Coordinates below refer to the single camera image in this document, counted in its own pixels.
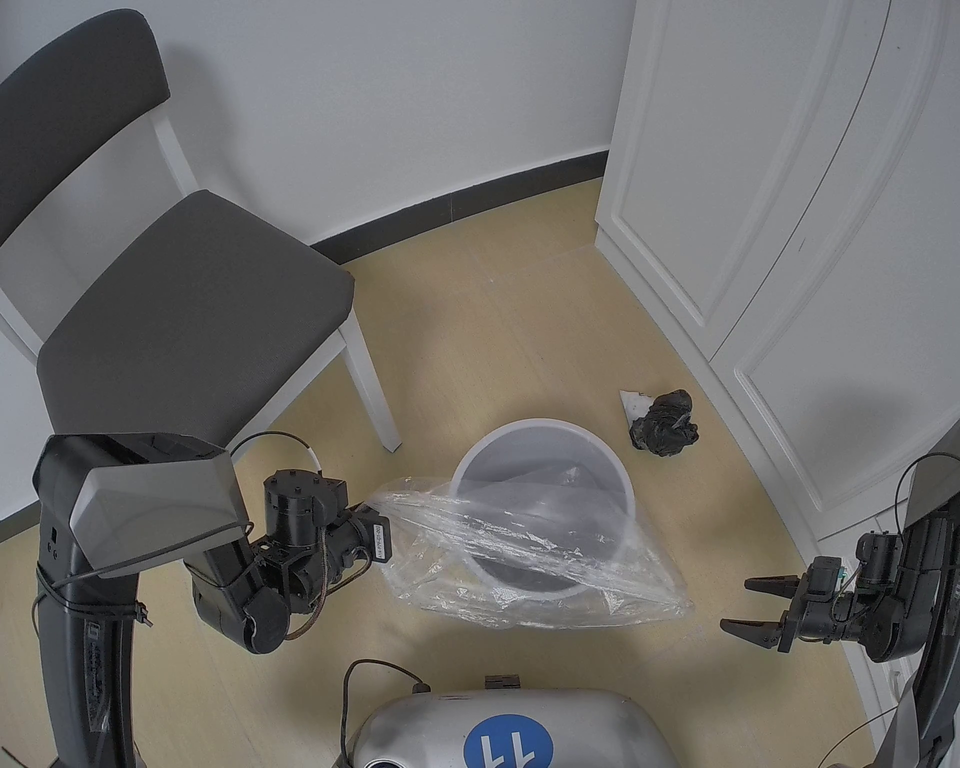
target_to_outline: white chair frame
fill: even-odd
[[[197,184],[197,179],[190,169],[190,164],[187,162],[173,126],[170,124],[166,105],[160,105],[152,109],[145,117],[149,118],[153,125],[156,140],[163,152],[167,167],[177,183],[180,194],[186,197],[192,192],[196,192],[200,189],[200,185]],[[33,365],[36,365],[36,356],[43,341],[13,306],[3,290],[0,290],[0,332],[10,339],[24,357],[30,360]],[[343,324],[307,358],[306,362],[276,391],[270,401],[226,447],[233,448],[254,432],[268,429],[276,418],[286,410],[287,406],[306,389],[307,385],[340,354],[344,356],[350,378],[353,379],[353,384],[357,388],[360,399],[363,400],[377,437],[387,450],[395,451],[400,445],[400,435],[396,431],[394,417],[390,413],[390,406],[387,404],[387,398],[384,397],[383,388],[380,386],[380,380],[377,378],[376,370],[373,367],[373,360],[371,360],[370,352],[367,350],[367,343],[364,341],[363,332],[360,330],[360,323],[357,322],[356,314],[352,308]],[[238,451],[238,455],[243,452],[244,448],[246,446]]]

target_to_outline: white logo symbol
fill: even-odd
[[[514,765],[516,768],[523,768],[523,766],[536,757],[537,754],[531,752],[529,755],[525,755],[523,753],[523,743],[520,741],[519,732],[514,731],[511,733],[511,737],[514,740]],[[480,737],[480,746],[483,748],[484,768],[497,768],[497,766],[503,765],[503,763],[506,762],[507,758],[504,756],[493,759],[493,751],[490,746],[489,736]]]

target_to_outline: gray cushioned seat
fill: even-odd
[[[353,278],[208,191],[110,265],[40,349],[57,432],[224,445],[347,318]]]

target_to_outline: blue logo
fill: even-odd
[[[521,714],[498,714],[474,728],[464,744],[467,768],[549,768],[553,739]]]

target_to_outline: gray chair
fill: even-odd
[[[86,290],[45,341],[0,294],[58,432],[170,431],[232,446],[265,429],[337,355],[380,441],[400,438],[352,310],[353,278],[202,190],[163,104],[146,19],[111,11],[0,83],[0,244],[61,181],[149,116],[183,199]]]

